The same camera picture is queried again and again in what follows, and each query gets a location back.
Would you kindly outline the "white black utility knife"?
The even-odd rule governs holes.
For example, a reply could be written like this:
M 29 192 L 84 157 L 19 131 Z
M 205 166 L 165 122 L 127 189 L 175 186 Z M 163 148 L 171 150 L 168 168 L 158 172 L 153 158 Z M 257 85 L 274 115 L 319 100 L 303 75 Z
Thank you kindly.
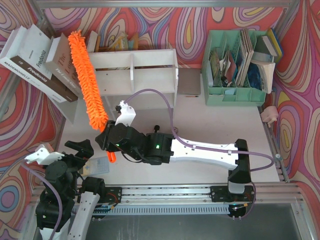
M 157 133 L 160 130 L 160 126 L 159 125 L 155 125 L 154 126 L 154 132 Z

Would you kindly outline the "orange microfiber duster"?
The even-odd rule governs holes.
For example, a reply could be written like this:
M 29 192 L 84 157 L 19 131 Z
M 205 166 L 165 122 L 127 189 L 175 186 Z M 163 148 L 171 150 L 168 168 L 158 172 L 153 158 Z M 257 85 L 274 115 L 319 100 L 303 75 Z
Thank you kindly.
M 70 46 L 72 63 L 75 67 L 85 101 L 89 124 L 94 130 L 100 130 L 102 132 L 107 125 L 109 117 L 103 105 L 96 80 L 95 69 L 90 61 L 85 44 L 85 37 L 83 37 L 81 31 L 78 30 L 71 32 L 67 39 Z

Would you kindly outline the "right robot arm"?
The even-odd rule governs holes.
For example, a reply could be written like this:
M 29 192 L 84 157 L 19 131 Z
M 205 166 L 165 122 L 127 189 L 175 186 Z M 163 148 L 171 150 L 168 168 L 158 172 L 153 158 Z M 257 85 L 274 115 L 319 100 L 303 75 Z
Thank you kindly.
M 143 134 L 135 128 L 113 120 L 95 138 L 103 151 L 122 152 L 137 163 L 153 166 L 171 162 L 197 162 L 215 165 L 228 170 L 227 191 L 230 194 L 244 194 L 245 185 L 251 182 L 249 157 L 238 153 L 246 141 L 214 145 L 175 137 L 173 134 L 154 132 Z

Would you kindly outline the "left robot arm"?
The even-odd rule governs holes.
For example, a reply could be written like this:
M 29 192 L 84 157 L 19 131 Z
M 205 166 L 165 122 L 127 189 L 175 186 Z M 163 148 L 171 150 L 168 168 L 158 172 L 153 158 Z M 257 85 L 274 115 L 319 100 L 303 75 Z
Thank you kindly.
M 90 140 L 67 141 L 76 154 L 59 153 L 41 144 L 35 161 L 45 167 L 44 191 L 36 207 L 37 226 L 43 239 L 84 240 L 93 211 L 106 193 L 102 178 L 87 177 L 77 188 L 79 170 L 94 155 Z

